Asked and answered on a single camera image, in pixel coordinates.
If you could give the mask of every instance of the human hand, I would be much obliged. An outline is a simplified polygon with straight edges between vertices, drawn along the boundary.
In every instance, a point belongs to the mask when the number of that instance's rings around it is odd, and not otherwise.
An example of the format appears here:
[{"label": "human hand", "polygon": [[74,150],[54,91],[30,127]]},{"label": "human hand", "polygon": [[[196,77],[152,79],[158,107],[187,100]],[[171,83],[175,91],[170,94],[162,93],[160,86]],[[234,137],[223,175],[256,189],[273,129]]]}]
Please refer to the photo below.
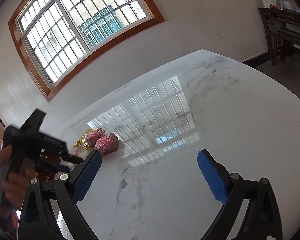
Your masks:
[{"label": "human hand", "polygon": [[[8,145],[0,151],[0,166],[7,160],[10,159],[12,154],[12,145]],[[16,174],[11,172],[8,175],[8,180],[2,182],[2,189],[5,193],[6,199],[12,204],[15,210],[20,210],[23,199],[26,195],[26,190],[31,179],[37,177],[37,173],[34,168],[27,167],[24,175]],[[7,218],[11,210],[0,207],[0,216]]]}]

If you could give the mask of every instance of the blue gripper pad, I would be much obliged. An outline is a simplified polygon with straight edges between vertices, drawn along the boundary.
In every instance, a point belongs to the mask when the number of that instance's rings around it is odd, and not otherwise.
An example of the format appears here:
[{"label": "blue gripper pad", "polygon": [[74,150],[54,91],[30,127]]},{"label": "blue gripper pad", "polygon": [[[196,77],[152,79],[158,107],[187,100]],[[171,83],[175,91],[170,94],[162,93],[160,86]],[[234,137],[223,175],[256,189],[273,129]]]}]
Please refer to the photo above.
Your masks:
[{"label": "blue gripper pad", "polygon": [[197,161],[199,169],[215,199],[221,201],[223,205],[226,204],[228,200],[226,184],[203,151],[198,153]]},{"label": "blue gripper pad", "polygon": [[102,156],[99,151],[92,150],[83,163],[78,164],[70,173],[80,172],[77,179],[73,183],[72,200],[75,204],[85,198],[96,174],[98,173],[102,163]]}]

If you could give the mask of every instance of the gold wrapping paper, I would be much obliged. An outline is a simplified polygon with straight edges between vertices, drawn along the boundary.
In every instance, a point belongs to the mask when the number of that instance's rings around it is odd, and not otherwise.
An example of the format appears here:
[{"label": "gold wrapping paper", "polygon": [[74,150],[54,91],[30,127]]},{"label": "gold wrapping paper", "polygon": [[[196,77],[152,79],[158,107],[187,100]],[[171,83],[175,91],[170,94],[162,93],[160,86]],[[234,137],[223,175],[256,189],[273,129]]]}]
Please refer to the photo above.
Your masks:
[{"label": "gold wrapping paper", "polygon": [[84,132],[84,134],[80,137],[80,139],[74,144],[73,147],[81,148],[81,149],[84,149],[84,150],[89,150],[90,146],[86,142],[86,136],[87,136],[88,133],[90,133],[92,131],[93,131],[93,129],[87,129]]}]

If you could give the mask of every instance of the window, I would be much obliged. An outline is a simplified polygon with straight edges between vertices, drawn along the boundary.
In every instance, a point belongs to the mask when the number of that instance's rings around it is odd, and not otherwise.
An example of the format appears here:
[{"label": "window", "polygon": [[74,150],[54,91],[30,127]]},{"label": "window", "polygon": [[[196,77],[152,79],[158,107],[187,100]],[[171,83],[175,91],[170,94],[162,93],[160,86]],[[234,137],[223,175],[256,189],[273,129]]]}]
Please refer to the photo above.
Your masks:
[{"label": "window", "polygon": [[152,0],[23,0],[9,27],[21,60],[49,101],[96,57],[162,21]]}]

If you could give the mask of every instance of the pink gift box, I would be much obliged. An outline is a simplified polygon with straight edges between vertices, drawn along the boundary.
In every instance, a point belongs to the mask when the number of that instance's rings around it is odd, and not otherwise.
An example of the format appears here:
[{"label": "pink gift box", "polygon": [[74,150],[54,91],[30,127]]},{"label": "pink gift box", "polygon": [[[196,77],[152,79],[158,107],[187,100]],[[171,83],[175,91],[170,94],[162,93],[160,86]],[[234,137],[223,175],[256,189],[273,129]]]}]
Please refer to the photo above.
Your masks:
[{"label": "pink gift box", "polygon": [[103,136],[96,141],[96,146],[94,149],[101,152],[102,156],[115,152],[118,149],[117,136],[114,133]]},{"label": "pink gift box", "polygon": [[96,141],[102,138],[104,135],[105,132],[103,131],[103,129],[99,128],[98,130],[87,133],[86,142],[90,147],[93,147],[96,144]]}]

